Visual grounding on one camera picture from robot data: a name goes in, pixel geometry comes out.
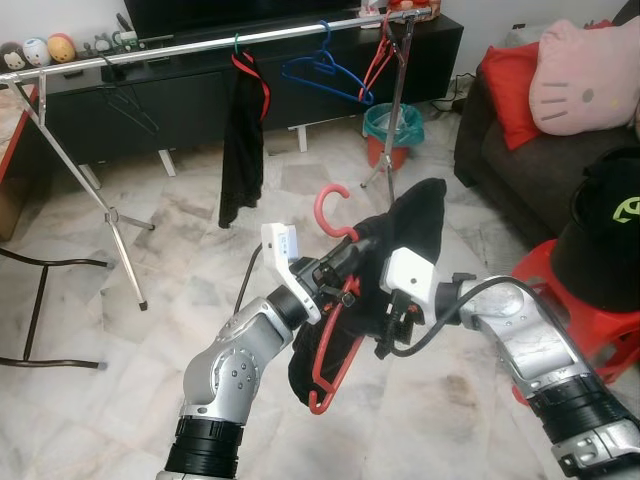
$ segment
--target red cushion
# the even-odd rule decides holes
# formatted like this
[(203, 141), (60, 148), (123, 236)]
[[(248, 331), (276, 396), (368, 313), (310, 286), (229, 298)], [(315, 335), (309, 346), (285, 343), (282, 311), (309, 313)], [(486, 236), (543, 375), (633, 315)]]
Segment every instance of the red cushion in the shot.
[(538, 65), (538, 43), (516, 48), (489, 47), (482, 60), (504, 141), (514, 150), (540, 135), (529, 108), (529, 87)]

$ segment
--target brown sofa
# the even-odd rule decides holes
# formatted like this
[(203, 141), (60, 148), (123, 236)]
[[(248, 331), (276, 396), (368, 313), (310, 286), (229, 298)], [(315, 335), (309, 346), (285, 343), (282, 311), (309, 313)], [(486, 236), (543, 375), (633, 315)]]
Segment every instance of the brown sofa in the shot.
[[(629, 1), (614, 24), (638, 15), (638, 3)], [(632, 130), (619, 127), (569, 137), (543, 134), (509, 151), (502, 133), (478, 68), (458, 131), (455, 174), (467, 187), (477, 184), (532, 245), (562, 231), (586, 166), (610, 149), (638, 144)]]

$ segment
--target hanging black shirt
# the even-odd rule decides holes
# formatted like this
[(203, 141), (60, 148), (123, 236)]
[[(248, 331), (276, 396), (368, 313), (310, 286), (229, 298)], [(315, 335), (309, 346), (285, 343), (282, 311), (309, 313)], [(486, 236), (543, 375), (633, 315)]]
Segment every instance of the hanging black shirt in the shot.
[(258, 204), (263, 179), (262, 121), (271, 100), (269, 86), (246, 50), (232, 54), (231, 61), (238, 78), (224, 134), (220, 228), (229, 228), (240, 207)]

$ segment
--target clothes rack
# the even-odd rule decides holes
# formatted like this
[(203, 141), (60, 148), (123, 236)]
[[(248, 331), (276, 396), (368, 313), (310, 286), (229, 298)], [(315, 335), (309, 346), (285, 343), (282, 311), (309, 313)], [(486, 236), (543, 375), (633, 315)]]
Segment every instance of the clothes rack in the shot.
[[(431, 13), (430, 8), (421, 8), (415, 10), (407, 10), (403, 12), (395, 12), (389, 15), (389, 21), (405, 21), (407, 34), (403, 39), (403, 48), (401, 54), (399, 54), (401, 60), (400, 68), (396, 77), (396, 87), (394, 92), (393, 107), (391, 112), (390, 125), (395, 126), (398, 118), (398, 111), (400, 109), (400, 101), (402, 96), (402, 90), (404, 87), (404, 77), (406, 74), (409, 49), (411, 45), (411, 37), (413, 36), (413, 26), (415, 22), (422, 18), (427, 18)], [(347, 20), (339, 20), (329, 23), (331, 30), (346, 30), (350, 28), (360, 28), (363, 26), (373, 25), (376, 23), (382, 23), (384, 15), (377, 15), (371, 17), (353, 18)], [(129, 277), (129, 281), (133, 287), (138, 304), (141, 310), (147, 309), (147, 301), (142, 292), (142, 288), (138, 282), (135, 269), (129, 258), (127, 248), (122, 239), (122, 235), (118, 229), (118, 223), (120, 221), (135, 225), (140, 228), (153, 230), (154, 226), (136, 220), (125, 215), (121, 215), (114, 207), (107, 204), (102, 198), (99, 192), (93, 187), (85, 173), (78, 167), (78, 163), (72, 160), (64, 148), (60, 145), (55, 136), (47, 128), (46, 125), (46, 112), (47, 112), (47, 77), (50, 75), (70, 74), (74, 72), (80, 72), (91, 68), (104, 67), (106, 65), (121, 65), (133, 62), (143, 62), (147, 60), (153, 60), (158, 58), (174, 57), (179, 55), (186, 55), (197, 52), (205, 52), (208, 50), (215, 50), (220, 48), (233, 47), (236, 42), (242, 45), (249, 45), (253, 43), (269, 42), (272, 40), (280, 40), (284, 38), (301, 37), (305, 35), (311, 35), (316, 33), (325, 32), (325, 27), (321, 24), (305, 25), (300, 27), (285, 28), (280, 30), (272, 30), (261, 33), (253, 33), (248, 35), (240, 35), (238, 37), (227, 37), (216, 40), (208, 40), (203, 42), (190, 43), (186, 45), (176, 45), (172, 47), (159, 48), (155, 50), (144, 50), (139, 52), (123, 53), (119, 55), (112, 55), (107, 57), (98, 57), (89, 60), (82, 60), (71, 63), (64, 63), (60, 65), (52, 65), (48, 67), (35, 68), (24, 72), (11, 72), (0, 75), (0, 84), (6, 84), (12, 92), (22, 101), (24, 110), (28, 113), (29, 117), (34, 121), (37, 128), (42, 132), (44, 138), (51, 144), (55, 152), (62, 159), (66, 167), (73, 174), (76, 180), (80, 183), (82, 188), (93, 198), (93, 200), (100, 206), (105, 222), (111, 229), (114, 237), (114, 241), (122, 260), (123, 266)], [(31, 104), (28, 97), (24, 92), (24, 85), (27, 81), (36, 80), (38, 85), (39, 101), (37, 108)], [(393, 138), (395, 136), (395, 129), (390, 128), (387, 134), (387, 142), (385, 144), (385, 151), (380, 158), (379, 166), (386, 165), (386, 171), (388, 175), (389, 184), (389, 196), (393, 201), (393, 180), (391, 177), (391, 147), (393, 146)], [(376, 174), (378, 168), (373, 172), (373, 176)], [(362, 184), (362, 187), (366, 187), (371, 181), (371, 178)]]

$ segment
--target pink hanger hook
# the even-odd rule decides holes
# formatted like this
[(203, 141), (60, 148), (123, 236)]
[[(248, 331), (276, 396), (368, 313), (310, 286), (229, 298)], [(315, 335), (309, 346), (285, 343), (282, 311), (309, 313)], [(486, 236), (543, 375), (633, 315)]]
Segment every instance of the pink hanger hook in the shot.
[(358, 232), (355, 231), (353, 227), (342, 227), (335, 229), (329, 225), (327, 220), (324, 218), (324, 211), (322, 210), (324, 205), (324, 199), (327, 195), (332, 192), (337, 192), (342, 195), (342, 198), (349, 198), (349, 191), (344, 188), (342, 185), (338, 185), (336, 183), (331, 183), (320, 190), (318, 196), (316, 197), (316, 201), (313, 204), (313, 215), (316, 217), (316, 222), (320, 225), (320, 228), (324, 230), (324, 232), (330, 237), (344, 237), (345, 235), (349, 235), (353, 242), (357, 242), (359, 240)]

